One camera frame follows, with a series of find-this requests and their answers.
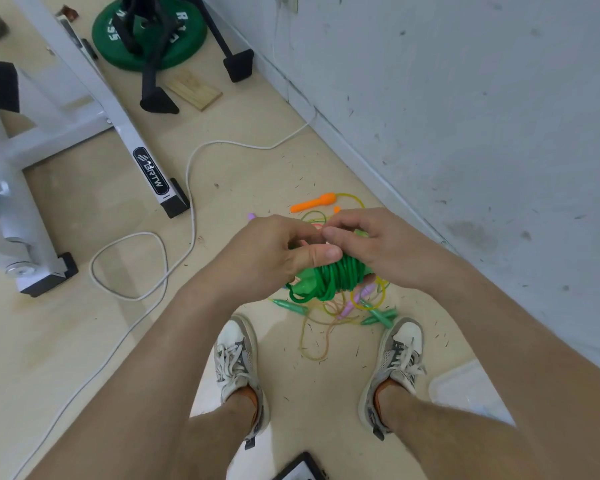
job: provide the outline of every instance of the foot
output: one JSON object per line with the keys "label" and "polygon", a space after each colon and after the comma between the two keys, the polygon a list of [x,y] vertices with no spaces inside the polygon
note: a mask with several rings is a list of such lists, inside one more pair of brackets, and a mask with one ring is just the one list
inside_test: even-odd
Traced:
{"label": "foot", "polygon": [[376,395],[378,387],[383,388],[389,383],[397,383],[416,394],[416,377],[425,374],[422,364],[422,328],[410,318],[401,318],[386,330],[380,341],[380,350],[371,379],[365,387],[358,405],[358,416],[366,427],[384,440],[391,430],[382,422]]}
{"label": "foot", "polygon": [[244,449],[253,448],[256,436],[269,425],[269,404],[258,380],[258,343],[248,318],[233,314],[216,340],[214,352],[216,377],[222,389],[224,404],[229,396],[245,394],[256,405],[251,431],[245,438]]}

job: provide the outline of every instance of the sock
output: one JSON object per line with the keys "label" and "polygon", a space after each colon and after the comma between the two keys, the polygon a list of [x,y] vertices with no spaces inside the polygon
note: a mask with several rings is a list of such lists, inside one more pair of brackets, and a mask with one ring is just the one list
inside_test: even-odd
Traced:
{"label": "sock", "polygon": [[256,395],[256,391],[254,391],[251,386],[240,387],[240,389],[236,389],[233,394],[239,394],[248,397],[253,405],[256,406],[256,412],[253,414],[253,420],[251,420],[251,427],[254,427],[256,424],[256,419],[258,418],[258,396]]}
{"label": "sock", "polygon": [[382,419],[382,412],[380,412],[380,399],[378,398],[378,394],[380,394],[380,391],[384,390],[385,388],[387,388],[389,386],[394,386],[394,385],[398,386],[398,387],[402,387],[398,382],[389,378],[389,379],[385,380],[384,382],[380,383],[380,385],[376,388],[376,392],[374,393],[374,406],[376,407],[376,411],[378,411],[378,416],[380,416],[380,421],[382,421],[382,423],[385,425],[386,425],[386,423]]}

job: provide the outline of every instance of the shoelace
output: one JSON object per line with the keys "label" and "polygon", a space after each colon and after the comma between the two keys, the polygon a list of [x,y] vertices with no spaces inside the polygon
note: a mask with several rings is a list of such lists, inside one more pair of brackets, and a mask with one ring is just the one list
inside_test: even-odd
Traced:
{"label": "shoelace", "polygon": [[404,348],[395,355],[389,366],[389,370],[399,371],[411,384],[415,381],[414,376],[421,376],[426,373],[424,367],[420,363],[420,355],[413,348],[413,338],[408,346],[404,346]]}
{"label": "shoelace", "polygon": [[242,354],[242,344],[234,344],[226,347],[222,344],[218,345],[217,353],[219,355],[222,371],[222,383],[235,383],[238,377],[248,377],[244,366],[238,363]]}

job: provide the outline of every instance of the electrical outlet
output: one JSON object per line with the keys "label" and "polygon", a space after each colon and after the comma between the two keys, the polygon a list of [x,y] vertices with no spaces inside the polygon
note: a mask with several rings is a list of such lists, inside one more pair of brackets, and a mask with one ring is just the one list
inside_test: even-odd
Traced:
{"label": "electrical outlet", "polygon": [[289,11],[298,13],[298,0],[276,0],[281,5],[287,5]]}

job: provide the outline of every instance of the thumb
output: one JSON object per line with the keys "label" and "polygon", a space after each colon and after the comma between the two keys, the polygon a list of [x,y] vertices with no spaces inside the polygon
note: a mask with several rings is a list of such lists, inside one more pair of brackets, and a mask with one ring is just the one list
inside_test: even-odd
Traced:
{"label": "thumb", "polygon": [[337,247],[349,256],[363,260],[365,250],[367,249],[368,238],[361,237],[351,231],[340,229],[338,227],[323,227],[322,235],[331,244]]}
{"label": "thumb", "polygon": [[342,250],[330,244],[311,244],[289,251],[294,274],[309,267],[327,266],[342,258]]}

